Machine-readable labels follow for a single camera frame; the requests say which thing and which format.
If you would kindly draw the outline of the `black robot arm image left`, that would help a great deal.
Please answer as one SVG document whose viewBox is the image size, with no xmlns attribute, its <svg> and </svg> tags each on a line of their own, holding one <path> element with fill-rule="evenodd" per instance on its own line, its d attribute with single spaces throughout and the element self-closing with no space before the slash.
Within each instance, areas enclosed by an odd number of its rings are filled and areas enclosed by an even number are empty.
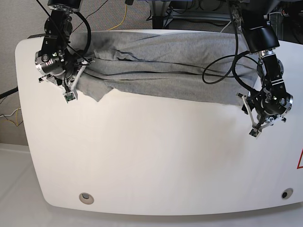
<svg viewBox="0 0 303 227">
<path fill-rule="evenodd" d="M 48 18 L 45 21 L 45 36 L 41 50 L 35 54 L 35 65 L 42 74 L 42 79 L 54 77 L 58 85 L 68 88 L 68 82 L 80 64 L 91 43 L 91 28 L 86 18 L 80 13 L 81 0 L 49 0 L 51 12 L 37 1 Z M 74 50 L 70 46 L 73 31 L 71 14 L 77 15 L 87 28 L 87 42 L 82 50 Z"/>
</svg>

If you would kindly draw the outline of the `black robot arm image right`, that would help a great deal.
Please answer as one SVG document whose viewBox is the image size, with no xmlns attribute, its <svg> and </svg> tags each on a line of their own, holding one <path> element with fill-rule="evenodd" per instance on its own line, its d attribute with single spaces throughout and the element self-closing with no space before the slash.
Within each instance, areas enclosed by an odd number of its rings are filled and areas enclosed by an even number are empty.
<svg viewBox="0 0 303 227">
<path fill-rule="evenodd" d="M 243 99 L 244 112 L 251 115 L 251 111 L 256 110 L 258 120 L 252 123 L 255 129 L 277 118 L 284 119 L 293 105 L 293 96 L 286 90 L 282 66 L 274 52 L 280 44 L 270 21 L 270 13 L 279 3 L 278 0 L 228 0 L 226 2 L 235 41 L 239 41 L 238 33 L 241 33 L 248 49 L 239 53 L 239 46 L 235 45 L 232 65 L 227 73 L 216 81 L 203 81 L 214 85 L 232 74 L 240 86 L 250 93 L 250 96 Z M 257 69 L 266 71 L 260 75 L 262 85 L 260 91 L 246 84 L 236 72 L 236 63 L 248 54 L 257 54 L 259 60 Z"/>
</svg>

